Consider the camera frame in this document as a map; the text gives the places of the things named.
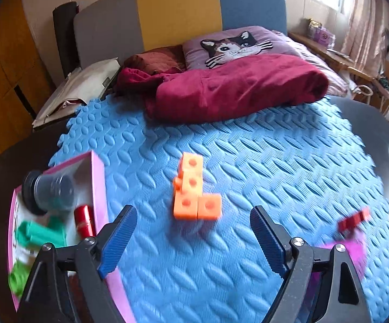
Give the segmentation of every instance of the green block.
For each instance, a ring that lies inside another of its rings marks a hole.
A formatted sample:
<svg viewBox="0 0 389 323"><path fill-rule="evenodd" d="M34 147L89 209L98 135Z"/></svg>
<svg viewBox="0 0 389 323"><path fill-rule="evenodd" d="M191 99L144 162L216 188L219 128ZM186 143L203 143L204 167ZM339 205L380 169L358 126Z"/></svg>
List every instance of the green block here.
<svg viewBox="0 0 389 323"><path fill-rule="evenodd" d="M8 276L9 288L18 298L22 296L31 268L22 262L15 262Z"/></svg>
<svg viewBox="0 0 389 323"><path fill-rule="evenodd" d="M49 224L52 229L34 221L23 221L15 231L15 239L24 248L33 245L41 247L45 243L52 243L56 248L65 247L66 232L62 222L57 217L52 217Z"/></svg>

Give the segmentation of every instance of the blue foam mat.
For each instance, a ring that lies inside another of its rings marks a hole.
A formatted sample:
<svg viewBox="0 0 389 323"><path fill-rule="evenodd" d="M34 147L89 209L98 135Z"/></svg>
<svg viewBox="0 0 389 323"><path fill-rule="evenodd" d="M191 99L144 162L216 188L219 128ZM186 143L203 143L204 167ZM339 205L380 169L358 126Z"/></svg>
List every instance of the blue foam mat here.
<svg viewBox="0 0 389 323"><path fill-rule="evenodd" d="M125 204L138 210L119 263L137 322L261 322L282 281L250 229L255 205L312 245L331 241L339 219L369 205L362 285L373 321L389 315L389 204L361 139L327 99L164 126L146 120L140 105L108 96L68 127L50 165L94 149L105 163L110 220ZM172 217L182 152L204 156L204 192L223 197L219 221Z"/></svg>

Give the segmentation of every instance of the pink tray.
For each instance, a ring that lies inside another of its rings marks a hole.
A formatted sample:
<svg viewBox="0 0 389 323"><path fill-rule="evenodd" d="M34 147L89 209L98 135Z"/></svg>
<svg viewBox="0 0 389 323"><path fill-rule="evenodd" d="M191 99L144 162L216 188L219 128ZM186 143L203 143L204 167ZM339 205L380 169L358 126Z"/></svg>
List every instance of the pink tray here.
<svg viewBox="0 0 389 323"><path fill-rule="evenodd" d="M106 202L105 169L103 162L97 156L97 154L93 151L89 151L87 153L78 155L77 157L74 157L60 165L52 167L51 169L46 170L44 173L49 174L60 171L62 169L75 169L76 166L79 167L82 164L84 167L86 164L88 164L88 168L90 168L89 171L91 179L89 182L92 188L92 205L94 210L96 233L98 233L102 227L109 222L109 219ZM15 257L17 254L17 249L20 248L18 247L15 240L15 230L17 225L20 224L24 219L34 220L36 222L41 221L40 217L36 217L29 213L23 205L21 198L21 186L19 186L13 191L12 203L10 206L8 231L8 273L12 271L16 260ZM117 306L124 320L127 323L135 323L135 317L127 300L127 295L125 293L118 268L105 278L105 282L109 288L112 299L114 300L115 305ZM13 293L12 299L13 304L15 305L15 309L18 310L19 300Z"/></svg>

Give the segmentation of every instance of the black table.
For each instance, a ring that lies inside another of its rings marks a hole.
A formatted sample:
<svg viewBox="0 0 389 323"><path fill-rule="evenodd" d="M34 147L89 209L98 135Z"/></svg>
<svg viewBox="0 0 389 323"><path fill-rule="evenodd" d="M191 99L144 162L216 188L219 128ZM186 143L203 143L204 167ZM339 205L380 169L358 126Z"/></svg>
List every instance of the black table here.
<svg viewBox="0 0 389 323"><path fill-rule="evenodd" d="M389 123L377 109L363 103L338 97L332 97L331 102L341 109L342 117L351 122L353 132L362 138L389 200ZM13 189L22 183L28 171L47 169L49 159L58 150L58 138L65 132L65 121L53 124L0 155L0 309L9 317L15 317L7 280L8 219Z"/></svg>
<svg viewBox="0 0 389 323"><path fill-rule="evenodd" d="M0 315L15 322L15 309L8 287L8 227L14 188L21 185L30 170L46 170L58 150L57 142L67 131L67 121L33 133L0 155Z"/></svg>

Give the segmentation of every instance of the red cylinder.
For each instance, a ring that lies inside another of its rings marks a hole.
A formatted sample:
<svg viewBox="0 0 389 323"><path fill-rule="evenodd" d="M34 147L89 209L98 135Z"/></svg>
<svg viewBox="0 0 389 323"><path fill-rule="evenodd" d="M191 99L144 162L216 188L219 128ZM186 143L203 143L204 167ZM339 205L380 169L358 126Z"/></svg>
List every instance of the red cylinder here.
<svg viewBox="0 0 389 323"><path fill-rule="evenodd" d="M76 230L81 238L95 237L93 208L89 205L81 205L74 211Z"/></svg>

